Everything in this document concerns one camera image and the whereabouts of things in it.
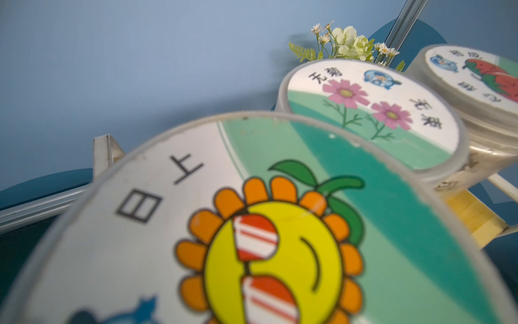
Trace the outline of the sunflower label seed jar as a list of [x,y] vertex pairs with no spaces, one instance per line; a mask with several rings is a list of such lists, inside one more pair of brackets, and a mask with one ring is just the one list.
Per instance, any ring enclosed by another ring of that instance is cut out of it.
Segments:
[[2,323],[516,323],[500,275],[398,161],[272,112],[192,121],[104,171]]

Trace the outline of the pink flower label seed jar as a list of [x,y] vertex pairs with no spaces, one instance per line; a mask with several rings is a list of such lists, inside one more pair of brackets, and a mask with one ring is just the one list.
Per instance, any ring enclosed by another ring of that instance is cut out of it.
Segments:
[[359,136],[433,187],[468,158],[467,130],[453,108],[421,82],[373,63],[303,63],[283,78],[275,111]]

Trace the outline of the strawberry label seed jar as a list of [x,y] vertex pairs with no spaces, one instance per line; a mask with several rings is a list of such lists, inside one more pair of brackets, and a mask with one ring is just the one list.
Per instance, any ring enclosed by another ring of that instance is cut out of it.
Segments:
[[471,140],[463,173],[486,179],[517,162],[517,62],[468,47],[430,45],[406,74],[463,120]]

